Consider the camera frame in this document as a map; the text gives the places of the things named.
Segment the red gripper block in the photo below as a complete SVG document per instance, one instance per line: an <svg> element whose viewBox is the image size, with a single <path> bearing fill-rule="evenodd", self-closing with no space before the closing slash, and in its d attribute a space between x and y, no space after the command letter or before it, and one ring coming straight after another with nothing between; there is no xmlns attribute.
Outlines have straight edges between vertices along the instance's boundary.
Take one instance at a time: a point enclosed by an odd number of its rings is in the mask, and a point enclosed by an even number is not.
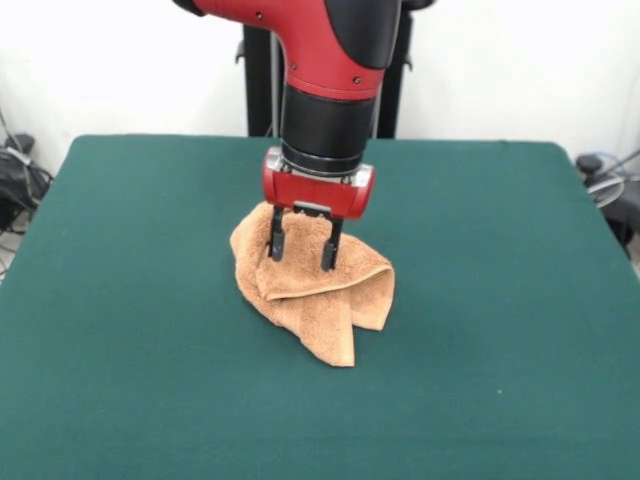
<svg viewBox="0 0 640 480"><path fill-rule="evenodd" d="M331 223L329 238L323 246L321 269L336 268L344 220L358 220L364 214L373 186L375 169L361 164L351 175L319 177L290 166L280 147L270 147L262 167L265 200L274 205L270 224L268 257L274 262L283 258L285 233L282 227L284 208L311 209L328 213Z"/></svg>

